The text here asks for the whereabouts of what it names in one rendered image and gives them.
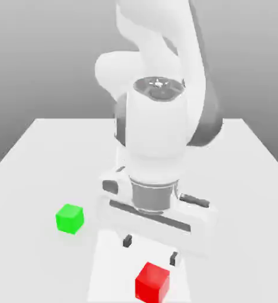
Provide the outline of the small red cube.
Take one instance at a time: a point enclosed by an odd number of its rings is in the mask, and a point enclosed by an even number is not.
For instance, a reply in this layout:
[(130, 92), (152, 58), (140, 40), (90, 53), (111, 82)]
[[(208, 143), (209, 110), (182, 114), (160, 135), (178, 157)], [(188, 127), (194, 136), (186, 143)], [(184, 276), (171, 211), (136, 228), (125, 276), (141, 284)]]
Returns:
[(170, 271), (147, 262), (135, 279), (135, 297), (145, 303), (162, 303), (170, 287)]

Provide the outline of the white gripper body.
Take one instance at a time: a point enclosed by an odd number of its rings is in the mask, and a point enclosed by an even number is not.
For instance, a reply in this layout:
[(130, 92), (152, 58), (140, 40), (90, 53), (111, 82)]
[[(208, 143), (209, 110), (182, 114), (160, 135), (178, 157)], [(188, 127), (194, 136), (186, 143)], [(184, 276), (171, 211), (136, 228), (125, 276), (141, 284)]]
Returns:
[(105, 228), (136, 234), (202, 257), (209, 254), (218, 211), (179, 201), (162, 215), (150, 215), (102, 197), (96, 205), (96, 216)]

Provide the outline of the small green cube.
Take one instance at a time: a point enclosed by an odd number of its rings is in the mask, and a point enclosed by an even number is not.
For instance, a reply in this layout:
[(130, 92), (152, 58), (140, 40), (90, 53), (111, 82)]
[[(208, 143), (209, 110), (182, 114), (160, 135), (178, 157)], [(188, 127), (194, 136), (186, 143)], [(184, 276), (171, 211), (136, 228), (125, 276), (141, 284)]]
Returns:
[(84, 223), (83, 208), (65, 204), (56, 213), (56, 225), (59, 231), (75, 235)]

